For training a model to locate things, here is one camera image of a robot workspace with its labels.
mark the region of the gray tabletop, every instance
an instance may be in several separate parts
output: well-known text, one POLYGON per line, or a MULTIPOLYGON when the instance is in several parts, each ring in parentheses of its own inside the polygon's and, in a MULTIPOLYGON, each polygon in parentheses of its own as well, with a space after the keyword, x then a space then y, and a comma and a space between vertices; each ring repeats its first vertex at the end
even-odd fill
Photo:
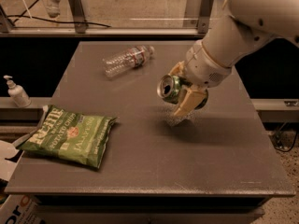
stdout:
POLYGON ((9 193, 186 196, 294 194, 235 70, 209 89, 206 107, 169 126, 158 81, 192 41, 81 42, 51 102, 69 111, 118 117, 98 171, 25 153, 9 193), (108 79, 102 59, 151 44, 145 66, 108 79))

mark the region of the white bottle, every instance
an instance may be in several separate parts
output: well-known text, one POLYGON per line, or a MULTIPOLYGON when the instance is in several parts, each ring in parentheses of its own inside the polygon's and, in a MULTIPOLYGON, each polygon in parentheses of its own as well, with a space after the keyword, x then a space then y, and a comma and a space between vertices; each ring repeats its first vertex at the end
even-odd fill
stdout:
POLYGON ((105 74, 114 77, 128 69, 143 65, 154 53, 152 46, 136 46, 103 60, 105 74))
POLYGON ((3 76, 3 78, 7 80, 8 94, 18 107, 26 107, 31 104, 31 100, 22 86, 16 85, 10 76, 3 76))

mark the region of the floor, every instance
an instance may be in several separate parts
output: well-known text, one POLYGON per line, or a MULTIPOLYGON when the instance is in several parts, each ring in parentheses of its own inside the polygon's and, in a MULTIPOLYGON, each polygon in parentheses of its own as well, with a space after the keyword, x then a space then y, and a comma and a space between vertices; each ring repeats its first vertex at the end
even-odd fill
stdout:
MULTIPOLYGON (((36 0, 25 0, 31 5, 36 0)), ((183 23, 186 0, 89 0, 90 20, 113 27, 175 27, 183 23)), ((8 15, 22 14, 25 10, 21 0, 0 0, 8 15)), ((39 0, 31 10, 32 16, 47 18, 45 0, 39 0)), ((70 21, 71 12, 67 0, 62 0, 60 21, 70 21)), ((18 26, 29 27, 67 27, 69 24, 57 24, 37 20, 22 19, 18 26)), ((294 131, 288 130, 281 135, 286 146, 292 144, 294 131)), ((299 191, 299 146, 298 137, 290 152, 277 151, 296 191, 299 191)), ((265 215, 254 224, 299 224, 299 194, 292 198, 272 199, 264 206, 265 215)))

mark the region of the clear bottle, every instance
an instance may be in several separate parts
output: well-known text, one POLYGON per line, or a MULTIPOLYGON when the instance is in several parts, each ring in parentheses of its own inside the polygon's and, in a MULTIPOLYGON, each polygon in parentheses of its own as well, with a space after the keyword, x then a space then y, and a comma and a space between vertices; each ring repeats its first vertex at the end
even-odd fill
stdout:
POLYGON ((105 74, 107 77, 114 77, 126 70, 143 65, 150 59, 154 51, 152 46, 136 46, 103 59, 105 74))
POLYGON ((10 76, 5 75, 3 78, 7 80, 8 94, 18 107, 26 107, 31 104, 31 100, 22 86, 16 85, 10 76))

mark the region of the glass panel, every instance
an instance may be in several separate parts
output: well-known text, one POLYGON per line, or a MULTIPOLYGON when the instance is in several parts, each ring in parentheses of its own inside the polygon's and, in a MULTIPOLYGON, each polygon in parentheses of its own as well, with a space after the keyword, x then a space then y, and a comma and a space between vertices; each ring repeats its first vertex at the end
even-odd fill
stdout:
MULTIPOLYGON (((8 16, 25 15, 50 19, 47 13, 47 0, 0 0, 0 4, 8 16)), ((192 22, 185 18, 187 0, 85 0, 87 19, 90 22, 106 24, 113 28, 195 28, 196 18, 192 22)), ((59 3, 60 15, 53 22, 28 18, 13 18, 17 27, 52 27, 73 28, 73 24, 55 23, 57 21, 73 21, 68 0, 59 3)), ((90 28, 101 27, 90 24, 90 28)))

